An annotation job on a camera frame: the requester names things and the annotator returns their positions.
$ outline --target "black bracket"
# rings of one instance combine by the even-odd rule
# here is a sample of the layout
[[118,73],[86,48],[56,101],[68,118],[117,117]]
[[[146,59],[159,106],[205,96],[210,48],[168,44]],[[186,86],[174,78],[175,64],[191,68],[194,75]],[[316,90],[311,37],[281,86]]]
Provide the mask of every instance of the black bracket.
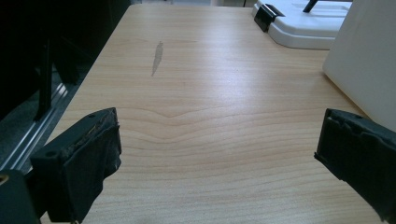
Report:
[[120,167],[115,108],[92,113],[38,150],[27,175],[0,171],[0,217],[4,223],[81,223],[102,192],[103,181]]
[[315,158],[346,181],[382,220],[396,223],[396,133],[327,109]]
[[254,21],[264,32],[267,32],[271,22],[275,21],[275,18],[278,16],[284,17],[285,15],[283,15],[273,5],[264,4],[259,8],[259,11],[257,11]]

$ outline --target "wood grain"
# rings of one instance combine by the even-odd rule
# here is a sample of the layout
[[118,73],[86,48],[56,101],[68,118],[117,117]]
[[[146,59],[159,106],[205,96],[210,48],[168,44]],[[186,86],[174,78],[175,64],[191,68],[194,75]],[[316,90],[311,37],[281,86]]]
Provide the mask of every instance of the wood grain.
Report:
[[326,108],[361,114],[327,53],[279,46],[249,8],[130,7],[51,137],[118,110],[122,165],[84,223],[380,223],[313,158]]

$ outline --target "dark stain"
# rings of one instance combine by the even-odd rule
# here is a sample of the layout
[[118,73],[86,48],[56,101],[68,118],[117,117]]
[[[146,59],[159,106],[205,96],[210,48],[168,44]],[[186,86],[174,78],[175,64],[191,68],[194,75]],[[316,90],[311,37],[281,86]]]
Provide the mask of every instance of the dark stain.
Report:
[[163,59],[163,42],[157,45],[155,49],[155,58],[154,63],[152,64],[152,73],[151,76],[154,77],[155,72],[157,71],[158,66],[160,65],[161,60]]

